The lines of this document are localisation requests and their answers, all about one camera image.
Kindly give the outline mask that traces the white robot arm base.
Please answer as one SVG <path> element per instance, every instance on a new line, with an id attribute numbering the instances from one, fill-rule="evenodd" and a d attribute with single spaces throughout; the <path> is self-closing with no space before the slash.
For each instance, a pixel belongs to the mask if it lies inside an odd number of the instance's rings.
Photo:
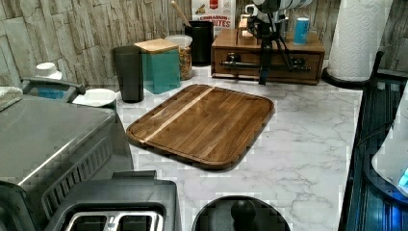
<path id="1" fill-rule="evenodd" d="M 407 91 L 378 82 L 370 93 L 365 174 L 385 197 L 407 206 Z"/>

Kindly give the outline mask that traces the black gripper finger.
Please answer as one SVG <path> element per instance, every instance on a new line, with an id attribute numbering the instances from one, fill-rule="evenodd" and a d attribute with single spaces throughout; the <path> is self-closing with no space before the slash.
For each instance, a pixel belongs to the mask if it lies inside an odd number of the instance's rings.
<path id="1" fill-rule="evenodd" d="M 284 39 L 281 36 L 278 36 L 275 42 L 286 67 L 289 71 L 293 71 L 293 62 Z"/>
<path id="2" fill-rule="evenodd" d="M 270 63 L 271 63 L 271 51 L 272 51 L 271 42 L 269 40 L 264 39 L 262 41 L 262 46 L 261 46 L 261 59 L 260 59 L 261 67 L 260 67 L 260 79 L 259 79 L 260 85 L 264 85 L 267 81 Z"/>

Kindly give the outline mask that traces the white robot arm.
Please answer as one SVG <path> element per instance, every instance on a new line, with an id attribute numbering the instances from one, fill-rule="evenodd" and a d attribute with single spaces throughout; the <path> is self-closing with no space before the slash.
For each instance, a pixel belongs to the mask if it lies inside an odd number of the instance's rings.
<path id="1" fill-rule="evenodd" d="M 308 6 L 313 0 L 252 0 L 254 10 L 247 22 L 247 31 L 261 41 L 259 84 L 267 81 L 271 68 L 283 68 L 293 71 L 294 66 L 281 32 L 285 12 L 288 9 Z M 284 65 L 273 65 L 272 43 L 275 42 L 284 61 Z"/>

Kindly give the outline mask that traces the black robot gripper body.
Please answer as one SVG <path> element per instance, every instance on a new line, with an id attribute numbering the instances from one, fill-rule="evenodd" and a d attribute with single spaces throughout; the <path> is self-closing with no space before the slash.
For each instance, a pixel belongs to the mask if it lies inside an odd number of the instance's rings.
<path id="1" fill-rule="evenodd" d="M 256 39 L 284 38 L 287 3 L 254 3 L 245 6 L 249 14 L 246 29 Z"/>

